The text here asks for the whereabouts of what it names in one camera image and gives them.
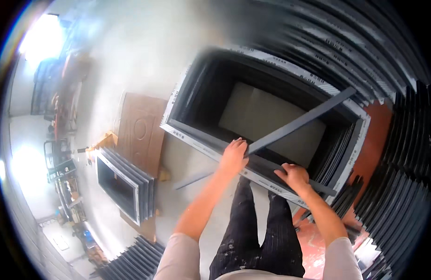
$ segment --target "white wall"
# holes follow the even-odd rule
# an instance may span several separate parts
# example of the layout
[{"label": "white wall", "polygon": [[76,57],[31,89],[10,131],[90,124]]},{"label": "white wall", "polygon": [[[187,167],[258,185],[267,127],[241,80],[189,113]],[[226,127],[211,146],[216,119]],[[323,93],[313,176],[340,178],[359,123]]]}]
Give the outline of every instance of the white wall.
[{"label": "white wall", "polygon": [[[55,247],[55,249],[60,253],[63,259],[67,262],[71,262],[85,255],[85,251],[82,247],[80,239],[73,236],[73,229],[69,223],[60,225],[57,221],[51,224],[43,226],[43,233],[48,238],[50,243]],[[55,243],[54,238],[62,237],[63,240],[69,246],[68,249],[61,250]]]},{"label": "white wall", "polygon": [[49,184],[46,177],[43,144],[49,125],[50,122],[44,120],[41,115],[10,118],[14,175],[35,219],[54,214],[60,205],[55,186],[53,183]]},{"label": "white wall", "polygon": [[11,87],[10,116],[30,115],[32,104],[33,76],[38,65],[30,64],[24,55],[18,60],[13,85]]}]

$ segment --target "gray aluminum profile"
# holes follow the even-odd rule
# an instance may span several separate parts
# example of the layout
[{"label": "gray aluminum profile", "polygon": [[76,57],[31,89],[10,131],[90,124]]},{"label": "gray aluminum profile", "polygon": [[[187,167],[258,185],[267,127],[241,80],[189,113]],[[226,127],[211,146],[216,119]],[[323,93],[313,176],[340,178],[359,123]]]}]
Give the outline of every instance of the gray aluminum profile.
[{"label": "gray aluminum profile", "polygon": [[[276,169],[282,170],[282,167],[280,165],[277,165]],[[213,173],[214,173],[213,171],[206,171],[206,172],[202,172],[202,173],[196,174],[196,175],[194,175],[194,176],[192,176],[190,178],[187,178],[185,180],[182,180],[182,181],[174,184],[174,189],[184,188],[187,185],[190,185],[190,184],[192,184],[194,182],[197,182],[197,181],[199,181],[199,180],[201,180],[203,178],[211,176]],[[314,180],[309,179],[309,185],[311,185],[314,190],[323,192],[323,193],[328,194],[330,196],[336,196],[337,195],[337,192],[335,190],[333,190],[333,189],[331,189],[329,187],[326,187],[325,185],[322,185],[322,184],[320,184],[318,182],[315,182]]]},{"label": "gray aluminum profile", "polygon": [[[308,124],[309,122],[311,122],[314,119],[318,118],[319,116],[323,115],[324,113],[326,113],[330,109],[334,108],[336,105],[338,105],[338,104],[342,103],[343,101],[345,101],[346,99],[350,98],[356,92],[357,91],[354,88],[348,87],[344,91],[340,92],[339,94],[335,95],[334,97],[330,98],[329,100],[325,101],[324,103],[320,104],[319,106],[308,111],[307,113],[300,116],[296,120],[291,121],[290,123],[286,124],[285,126],[273,131],[272,133],[262,137],[261,139],[255,141],[255,142],[253,142],[249,147],[248,155],[254,154],[258,150],[262,149],[263,147],[270,145],[270,144],[274,143],[275,141],[285,137],[286,135],[296,131],[297,129],[301,128],[302,126]],[[190,126],[186,126],[185,124],[179,123],[177,121],[170,120],[170,122],[173,125],[178,125],[184,131],[190,129],[190,132],[196,133],[197,136],[199,136],[200,134],[201,135],[205,134],[205,133],[200,133],[197,129],[191,128]],[[211,137],[211,139],[209,139],[209,141],[214,142],[213,138],[216,139],[215,137]],[[210,176],[212,173],[214,173],[214,172],[213,171],[206,171],[206,172],[199,173],[195,176],[192,176],[189,179],[182,180],[182,181],[175,184],[174,189],[181,189],[187,185],[190,185],[196,181],[199,181],[205,177]],[[322,192],[324,192],[328,195],[331,195],[331,196],[336,195],[336,191],[334,191],[333,189],[330,189],[330,188],[328,188],[322,184],[319,184],[315,181],[311,180],[310,185],[315,190],[322,191]]]}]

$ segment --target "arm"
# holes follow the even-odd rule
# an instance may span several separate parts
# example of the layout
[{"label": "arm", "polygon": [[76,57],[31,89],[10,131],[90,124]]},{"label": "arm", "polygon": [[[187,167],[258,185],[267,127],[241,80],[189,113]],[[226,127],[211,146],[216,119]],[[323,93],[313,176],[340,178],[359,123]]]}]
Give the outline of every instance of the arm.
[{"label": "arm", "polygon": [[337,238],[347,238],[348,234],[340,218],[308,184],[309,175],[307,171],[294,164],[283,164],[282,167],[286,173],[275,170],[275,174],[286,182],[308,205],[321,236],[325,240],[326,248]]},{"label": "arm", "polygon": [[219,167],[201,193],[181,215],[159,262],[155,280],[200,279],[198,241],[222,193],[247,164],[245,140],[233,140],[225,149]]},{"label": "arm", "polygon": [[181,215],[174,233],[184,233],[195,241],[199,241],[222,193],[230,181],[248,163],[248,159],[243,158],[246,148],[247,144],[241,138],[233,140],[226,147],[217,171],[214,172],[203,191]]}]

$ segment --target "leg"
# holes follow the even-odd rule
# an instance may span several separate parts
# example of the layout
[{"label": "leg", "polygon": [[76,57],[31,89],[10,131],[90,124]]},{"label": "leg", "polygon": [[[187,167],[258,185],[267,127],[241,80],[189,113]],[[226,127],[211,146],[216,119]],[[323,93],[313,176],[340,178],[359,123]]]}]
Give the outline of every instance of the leg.
[{"label": "leg", "polygon": [[286,199],[269,191],[270,210],[260,268],[278,275],[303,277],[302,251]]},{"label": "leg", "polygon": [[209,279],[251,268],[255,263],[250,260],[259,253],[258,223],[250,180],[241,176],[231,205],[230,223],[209,267]]}]

